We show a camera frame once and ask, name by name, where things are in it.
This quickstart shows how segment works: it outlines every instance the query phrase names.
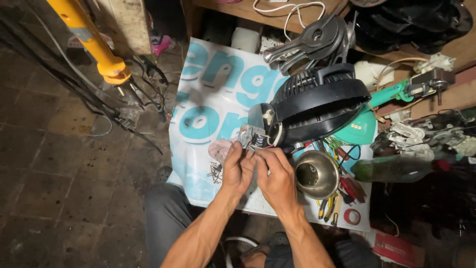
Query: dark pants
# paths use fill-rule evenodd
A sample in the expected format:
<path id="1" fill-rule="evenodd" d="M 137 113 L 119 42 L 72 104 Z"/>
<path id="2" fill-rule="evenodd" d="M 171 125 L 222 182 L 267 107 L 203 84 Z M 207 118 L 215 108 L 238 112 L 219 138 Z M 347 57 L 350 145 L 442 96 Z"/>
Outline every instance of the dark pants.
<path id="1" fill-rule="evenodd" d="M 159 268 L 173 243 L 192 223 L 190 203 L 182 189 L 171 184 L 152 185 L 144 199 L 149 267 Z M 351 240 L 336 245 L 331 257 L 337 267 L 380 267 L 380 259 L 365 245 Z M 265 268 L 293 268 L 291 247 L 271 247 Z"/>

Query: plastic bottle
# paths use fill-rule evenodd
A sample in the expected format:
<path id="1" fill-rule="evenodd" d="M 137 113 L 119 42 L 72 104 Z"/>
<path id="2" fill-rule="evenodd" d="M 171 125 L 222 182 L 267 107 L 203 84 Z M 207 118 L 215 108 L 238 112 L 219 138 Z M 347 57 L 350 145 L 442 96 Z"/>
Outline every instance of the plastic bottle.
<path id="1" fill-rule="evenodd" d="M 448 171 L 445 160 L 428 162 L 412 155 L 392 155 L 358 160 L 350 170 L 361 182 L 412 183 L 434 170 Z"/>

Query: forearm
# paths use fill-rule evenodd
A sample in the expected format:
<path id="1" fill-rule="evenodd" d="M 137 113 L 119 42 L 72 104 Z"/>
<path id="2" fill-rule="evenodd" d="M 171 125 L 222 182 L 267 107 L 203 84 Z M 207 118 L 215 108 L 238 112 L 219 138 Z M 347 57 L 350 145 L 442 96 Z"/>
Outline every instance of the forearm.
<path id="1" fill-rule="evenodd" d="M 175 241 L 161 267 L 205 267 L 239 199 L 233 189 L 222 187 L 207 209 Z"/>
<path id="2" fill-rule="evenodd" d="M 278 214 L 288 236 L 296 268 L 334 268 L 326 249 L 306 219 L 304 208 L 286 214 Z"/>

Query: teal plastic part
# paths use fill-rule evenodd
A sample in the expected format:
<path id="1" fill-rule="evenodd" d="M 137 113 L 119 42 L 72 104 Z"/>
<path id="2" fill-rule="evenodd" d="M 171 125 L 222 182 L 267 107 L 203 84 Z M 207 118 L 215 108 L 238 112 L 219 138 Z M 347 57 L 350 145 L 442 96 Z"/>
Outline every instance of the teal plastic part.
<path id="1" fill-rule="evenodd" d="M 369 102 L 370 106 L 377 107 L 393 99 L 406 102 L 412 101 L 413 96 L 408 96 L 404 93 L 407 83 L 408 80 L 403 80 L 398 84 L 373 93 L 372 99 Z M 375 119 L 374 113 L 368 105 L 365 105 L 354 120 L 333 135 L 338 140 L 349 144 L 366 145 L 374 142 L 376 127 L 377 120 Z"/>

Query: knee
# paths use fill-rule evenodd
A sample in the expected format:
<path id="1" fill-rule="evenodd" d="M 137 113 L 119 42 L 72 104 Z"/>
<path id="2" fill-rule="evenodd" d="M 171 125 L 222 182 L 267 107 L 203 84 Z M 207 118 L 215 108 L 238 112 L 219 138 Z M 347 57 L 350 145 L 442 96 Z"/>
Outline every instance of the knee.
<path id="1" fill-rule="evenodd" d="M 162 183 L 154 184 L 147 190 L 144 197 L 144 209 L 157 210 L 167 207 L 185 197 L 184 192 L 179 187 Z"/>

